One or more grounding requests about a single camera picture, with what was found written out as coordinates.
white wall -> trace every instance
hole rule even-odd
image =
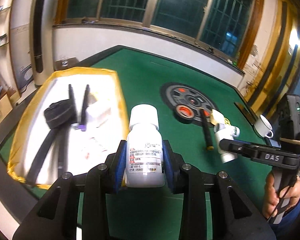
[[[13,0],[10,28],[14,29],[30,23],[32,0]]]
[[[53,31],[54,61],[64,55],[79,61],[105,49],[123,45],[177,60],[209,73],[233,86],[242,75],[195,50],[142,33],[104,27],[55,28]]]
[[[253,82],[258,73],[258,68],[265,55],[269,46],[271,36],[273,33],[274,23],[277,15],[278,0],[264,0],[263,11],[260,26],[255,38],[254,44],[258,49],[258,56],[253,57],[249,55],[247,62],[244,66],[243,71],[246,73],[244,79],[238,87],[238,90],[242,95],[246,95],[246,87],[248,82]]]

finger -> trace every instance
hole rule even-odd
[[[265,188],[264,202],[272,205],[277,205],[279,203],[279,197],[275,192],[274,187]]]
[[[270,215],[272,214],[273,210],[275,208],[275,205],[264,205],[263,208],[262,208],[262,214],[264,215],[265,218],[269,218]],[[278,213],[278,210],[276,210],[274,212],[274,214],[272,215],[272,217],[275,217]]]
[[[270,185],[273,186],[274,185],[274,176],[272,174],[272,172],[269,172],[267,177],[266,177],[266,185]]]
[[[283,197],[285,192],[288,190],[288,187],[285,187],[281,192],[280,192],[280,197]],[[297,182],[293,187],[291,187],[287,194],[284,196],[285,199],[290,198],[289,204],[287,206],[287,209],[295,206],[300,199],[300,178],[297,178]]]
[[[286,193],[288,188],[289,188],[289,186],[285,187],[283,190],[280,191],[280,198],[282,198],[284,196],[284,194]],[[294,186],[289,189],[289,191],[284,196],[284,198],[299,198],[299,197],[300,197],[300,178],[297,179]]]

das logo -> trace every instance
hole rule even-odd
[[[272,161],[278,161],[279,160],[279,156],[274,156],[274,155],[270,155],[270,154],[266,154],[265,159],[269,159]]]

roll of black tape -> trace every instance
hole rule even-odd
[[[189,124],[193,121],[195,115],[189,106],[179,104],[174,108],[174,116],[179,122]]]

green felt table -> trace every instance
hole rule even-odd
[[[232,125],[240,128],[239,140],[265,144],[251,125],[241,114],[234,102],[244,101],[237,91],[198,70],[176,62],[131,49],[120,49],[103,57],[98,62],[90,60],[91,67],[117,71],[125,97],[128,116],[138,104],[150,104],[156,107],[159,117],[159,131],[163,139],[168,139],[174,152],[180,153],[186,163],[201,171],[216,174],[226,171],[261,210],[265,177],[270,166],[255,163],[239,156],[236,160],[222,163],[216,150],[216,141],[212,137],[215,149],[207,152],[202,128],[194,124],[178,122],[171,109],[162,101],[160,87],[167,82],[184,83],[206,94],[217,105],[220,112]],[[8,157],[11,139],[0,150],[4,159]],[[32,191],[41,197],[44,190]],[[78,222],[81,222],[82,197],[79,206]],[[206,194],[209,210],[209,194]],[[107,195],[107,212],[110,235],[121,239],[178,239],[183,195],[172,195],[167,186],[155,189],[127,189],[118,195]],[[211,213],[207,212],[208,239],[212,239]]]

